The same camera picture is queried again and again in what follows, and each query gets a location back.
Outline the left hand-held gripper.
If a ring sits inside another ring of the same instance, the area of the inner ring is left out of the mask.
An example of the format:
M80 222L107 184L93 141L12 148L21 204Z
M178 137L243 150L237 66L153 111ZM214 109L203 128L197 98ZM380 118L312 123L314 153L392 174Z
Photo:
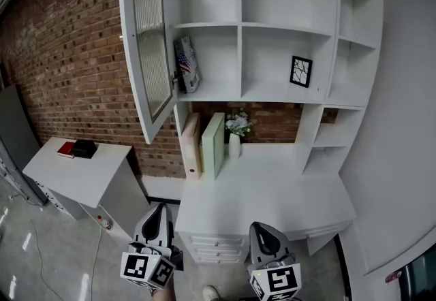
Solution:
M174 272L183 271L183 252L173 246L170 207L151 207L137 223L134 240L122 253L120 277L139 287L165 289Z

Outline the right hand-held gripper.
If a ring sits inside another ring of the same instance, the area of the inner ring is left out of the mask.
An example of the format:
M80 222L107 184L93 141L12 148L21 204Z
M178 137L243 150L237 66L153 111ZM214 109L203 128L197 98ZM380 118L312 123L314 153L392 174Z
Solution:
M302 288L300 264L286 235L265 223L249 228L249 284L259 300L290 300Z

